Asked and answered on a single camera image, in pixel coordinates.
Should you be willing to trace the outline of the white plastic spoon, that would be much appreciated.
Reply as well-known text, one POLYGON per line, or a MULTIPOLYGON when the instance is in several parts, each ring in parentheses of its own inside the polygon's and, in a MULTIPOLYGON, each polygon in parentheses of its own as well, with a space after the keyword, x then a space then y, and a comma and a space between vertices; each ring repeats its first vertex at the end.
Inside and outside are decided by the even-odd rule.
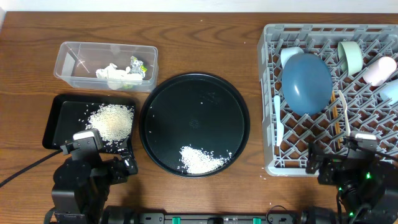
POLYGON ((341 90, 338 90, 338 95, 339 95, 339 98, 340 98, 340 101, 341 101, 341 104, 343 107, 343 116, 344 116, 344 121, 345 121, 345 130, 346 130, 345 133, 346 133, 346 136, 349 136, 350 132, 351 132, 351 128, 349 126, 349 119, 348 119, 348 105, 346 103, 345 96, 341 90))

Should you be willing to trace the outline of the round black serving tray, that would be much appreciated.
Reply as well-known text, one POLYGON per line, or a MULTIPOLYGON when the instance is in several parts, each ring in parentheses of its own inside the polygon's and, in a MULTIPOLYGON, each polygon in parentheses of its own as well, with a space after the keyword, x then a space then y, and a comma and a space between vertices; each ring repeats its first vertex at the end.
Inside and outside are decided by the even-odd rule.
POLYGON ((162 82, 146 99, 139 119, 148 156, 163 170, 187 178, 208 177, 228 168, 243 152, 249 132, 249 111, 239 91, 209 74, 187 73, 162 82), (177 169, 183 146, 233 155, 213 172, 187 174, 177 169))

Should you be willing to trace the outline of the light blue small bowl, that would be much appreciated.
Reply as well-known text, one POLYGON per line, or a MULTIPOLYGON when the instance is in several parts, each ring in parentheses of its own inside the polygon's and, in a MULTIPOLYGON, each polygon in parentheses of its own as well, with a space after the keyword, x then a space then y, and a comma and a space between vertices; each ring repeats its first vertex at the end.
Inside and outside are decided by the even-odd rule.
POLYGON ((282 65, 282 68, 285 67, 287 61, 296 54, 303 54, 304 51, 300 47, 289 47, 281 50, 280 53, 280 62, 282 65))

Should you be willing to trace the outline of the light blue plastic knife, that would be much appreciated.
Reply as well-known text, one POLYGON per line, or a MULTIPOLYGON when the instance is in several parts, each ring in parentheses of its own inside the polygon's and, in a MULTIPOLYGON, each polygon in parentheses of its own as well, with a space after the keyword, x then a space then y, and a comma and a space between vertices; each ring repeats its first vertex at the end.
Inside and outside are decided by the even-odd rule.
POLYGON ((276 132, 277 132, 277 139, 276 139, 276 146, 280 147, 282 144, 283 136, 284 136, 284 125, 280 119, 280 96, 274 96, 274 108, 275 108, 275 118, 276 118, 276 132))

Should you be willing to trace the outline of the teal green bowl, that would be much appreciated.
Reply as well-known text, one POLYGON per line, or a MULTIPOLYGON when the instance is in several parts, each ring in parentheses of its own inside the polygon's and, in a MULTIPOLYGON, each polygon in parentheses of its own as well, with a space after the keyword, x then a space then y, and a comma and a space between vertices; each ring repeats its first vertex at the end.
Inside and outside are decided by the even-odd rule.
POLYGON ((341 69, 348 75, 354 75, 363 68, 363 57, 360 46, 354 41, 338 43, 338 59, 342 60, 341 69))

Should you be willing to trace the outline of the pink cup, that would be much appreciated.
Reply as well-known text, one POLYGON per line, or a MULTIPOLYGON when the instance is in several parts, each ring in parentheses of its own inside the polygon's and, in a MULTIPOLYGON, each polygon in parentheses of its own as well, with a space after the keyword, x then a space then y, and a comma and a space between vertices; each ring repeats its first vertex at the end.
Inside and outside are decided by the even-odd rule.
POLYGON ((367 67, 363 79, 371 86, 380 86, 392 75, 396 68, 396 61, 391 57, 384 56, 367 67))

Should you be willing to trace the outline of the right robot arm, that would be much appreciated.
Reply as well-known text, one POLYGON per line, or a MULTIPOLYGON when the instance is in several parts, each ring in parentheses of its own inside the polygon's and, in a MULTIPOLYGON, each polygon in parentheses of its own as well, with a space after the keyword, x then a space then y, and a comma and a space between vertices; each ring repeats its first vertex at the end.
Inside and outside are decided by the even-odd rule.
POLYGON ((310 207, 301 223, 394 223, 397 220, 397 166, 385 162, 371 133, 352 131, 343 139, 346 155, 327 154, 308 145, 306 172, 318 174, 318 183, 332 185, 337 211, 310 207))

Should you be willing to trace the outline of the dark blue bowl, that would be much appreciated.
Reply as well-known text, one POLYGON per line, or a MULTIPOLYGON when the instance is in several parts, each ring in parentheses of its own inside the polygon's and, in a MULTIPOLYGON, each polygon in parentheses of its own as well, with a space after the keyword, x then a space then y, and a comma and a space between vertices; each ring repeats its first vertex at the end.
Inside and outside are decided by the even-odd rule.
POLYGON ((332 94, 333 82, 326 63, 314 54, 295 54, 282 71, 284 98, 297 115, 321 112, 332 94))

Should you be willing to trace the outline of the foil snack wrapper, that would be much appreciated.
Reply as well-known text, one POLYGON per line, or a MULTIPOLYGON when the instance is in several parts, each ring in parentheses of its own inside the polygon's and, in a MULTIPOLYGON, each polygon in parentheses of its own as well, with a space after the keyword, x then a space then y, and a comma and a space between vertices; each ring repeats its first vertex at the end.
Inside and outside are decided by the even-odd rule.
POLYGON ((138 74, 142 78, 146 76, 146 71, 147 68, 144 66, 144 62, 136 58, 135 56, 131 57, 131 63, 130 63, 130 74, 138 74))

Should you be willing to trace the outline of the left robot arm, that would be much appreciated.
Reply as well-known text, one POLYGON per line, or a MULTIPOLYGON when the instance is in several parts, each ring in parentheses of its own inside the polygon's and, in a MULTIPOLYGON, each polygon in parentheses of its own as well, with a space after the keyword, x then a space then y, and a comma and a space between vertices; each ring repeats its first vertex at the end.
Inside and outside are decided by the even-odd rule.
POLYGON ((104 204, 110 186, 125 183, 138 173, 131 138, 117 149, 120 157, 103 161, 103 142, 97 129, 80 131, 60 146, 64 155, 71 155, 55 171, 52 188, 53 209, 45 223, 55 217, 57 223, 139 223, 132 209, 104 204))

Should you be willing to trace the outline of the white napkin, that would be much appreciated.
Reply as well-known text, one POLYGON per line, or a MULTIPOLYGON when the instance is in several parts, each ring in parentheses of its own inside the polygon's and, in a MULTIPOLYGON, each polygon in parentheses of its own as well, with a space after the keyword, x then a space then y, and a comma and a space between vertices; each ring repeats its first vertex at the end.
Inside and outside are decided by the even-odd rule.
POLYGON ((113 63, 106 68, 97 69, 96 77, 106 79, 108 87, 112 90, 130 89, 134 82, 141 82, 144 78, 140 70, 135 70, 135 67, 126 67, 124 70, 120 70, 113 63))

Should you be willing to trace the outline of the light blue cup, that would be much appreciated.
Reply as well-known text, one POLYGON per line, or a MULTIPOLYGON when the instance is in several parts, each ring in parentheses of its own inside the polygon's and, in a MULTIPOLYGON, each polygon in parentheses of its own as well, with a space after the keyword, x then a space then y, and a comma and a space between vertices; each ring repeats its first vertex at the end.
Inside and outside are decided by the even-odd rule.
POLYGON ((387 82, 380 91, 380 97, 383 101, 391 100, 390 105, 397 103, 398 99, 398 79, 387 82))

